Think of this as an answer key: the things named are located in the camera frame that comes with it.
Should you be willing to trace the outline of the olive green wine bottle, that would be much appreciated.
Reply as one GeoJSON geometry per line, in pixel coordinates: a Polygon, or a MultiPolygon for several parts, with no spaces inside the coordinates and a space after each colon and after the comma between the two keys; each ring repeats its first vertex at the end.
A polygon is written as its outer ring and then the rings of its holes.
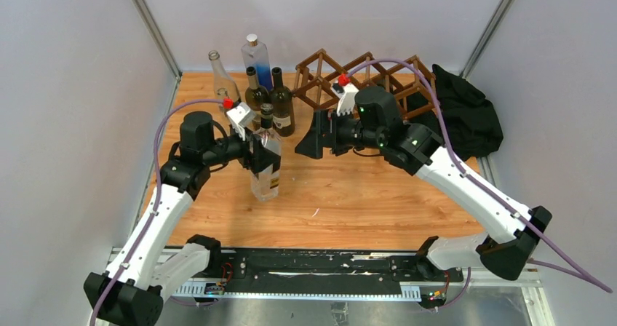
{"type": "Polygon", "coordinates": [[[246,74],[248,88],[245,90],[245,101],[255,113],[252,125],[254,130],[258,130],[261,121],[261,105],[263,103],[270,103],[268,90],[259,83],[257,71],[254,66],[247,67],[246,74]]]}

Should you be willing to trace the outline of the blue square glass bottle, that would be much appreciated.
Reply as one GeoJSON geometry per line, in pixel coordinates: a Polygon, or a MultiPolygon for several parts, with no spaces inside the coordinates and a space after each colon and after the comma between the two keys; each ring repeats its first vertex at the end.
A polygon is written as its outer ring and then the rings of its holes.
{"type": "Polygon", "coordinates": [[[241,48],[244,65],[256,70],[258,82],[268,91],[273,88],[271,66],[267,46],[254,33],[246,36],[246,43],[241,48]]]}

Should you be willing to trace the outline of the clear bottle black cap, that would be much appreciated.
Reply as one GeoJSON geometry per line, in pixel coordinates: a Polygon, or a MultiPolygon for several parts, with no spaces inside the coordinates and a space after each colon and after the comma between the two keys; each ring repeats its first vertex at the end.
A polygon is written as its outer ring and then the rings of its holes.
{"type": "MultiPolygon", "coordinates": [[[[276,138],[282,142],[282,137],[274,129],[273,123],[274,107],[271,103],[263,103],[261,105],[261,121],[260,128],[254,133],[257,138],[276,138]]],[[[273,199],[279,194],[279,171],[272,172],[272,167],[268,167],[265,171],[258,174],[253,174],[251,177],[251,190],[254,196],[260,201],[273,199]]]]}

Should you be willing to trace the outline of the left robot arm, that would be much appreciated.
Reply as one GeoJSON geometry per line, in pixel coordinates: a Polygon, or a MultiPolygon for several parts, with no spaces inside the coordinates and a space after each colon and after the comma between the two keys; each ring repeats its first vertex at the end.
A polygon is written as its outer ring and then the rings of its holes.
{"type": "Polygon", "coordinates": [[[273,138],[244,126],[221,138],[211,114],[193,111],[180,125],[180,140],[159,169],[156,189],[128,241],[102,273],[91,273],[84,291],[92,307],[89,323],[155,325],[164,304],[190,278],[228,279],[231,266],[223,262],[220,241],[193,235],[180,252],[160,263],[159,257],[180,218],[210,179],[214,166],[237,160],[253,175],[280,168],[282,149],[273,138]]]}

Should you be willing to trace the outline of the dark wine bottle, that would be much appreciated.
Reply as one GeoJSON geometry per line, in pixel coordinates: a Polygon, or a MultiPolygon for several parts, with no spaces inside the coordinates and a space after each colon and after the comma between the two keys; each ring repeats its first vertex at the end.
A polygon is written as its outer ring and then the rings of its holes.
{"type": "Polygon", "coordinates": [[[271,69],[273,89],[270,91],[270,101],[274,107],[273,123],[275,130],[282,136],[288,137],[295,131],[295,113],[292,103],[292,93],[284,85],[282,69],[271,69]]]}

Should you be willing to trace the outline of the clear bottle black label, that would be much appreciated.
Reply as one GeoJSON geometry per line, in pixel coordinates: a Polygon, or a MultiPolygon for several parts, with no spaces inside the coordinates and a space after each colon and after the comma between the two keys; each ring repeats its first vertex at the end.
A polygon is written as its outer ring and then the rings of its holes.
{"type": "Polygon", "coordinates": [[[208,53],[208,58],[212,66],[213,92],[215,93],[215,97],[220,100],[229,98],[234,102],[241,101],[241,95],[236,82],[229,76],[223,67],[219,52],[211,50],[208,53]]]}

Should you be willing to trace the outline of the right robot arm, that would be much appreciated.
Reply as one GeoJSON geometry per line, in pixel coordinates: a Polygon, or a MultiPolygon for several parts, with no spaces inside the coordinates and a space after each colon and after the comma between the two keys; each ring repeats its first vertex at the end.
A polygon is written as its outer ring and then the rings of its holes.
{"type": "Polygon", "coordinates": [[[335,110],[315,111],[297,154],[321,159],[324,149],[339,156],[353,148],[374,148],[390,165],[438,188],[481,224],[481,234],[429,237],[418,249],[415,270],[434,280],[453,268],[485,268],[497,277],[519,278],[552,219],[544,207],[508,198],[449,153],[430,128],[405,122],[394,96],[379,86],[341,87],[335,110]]]}

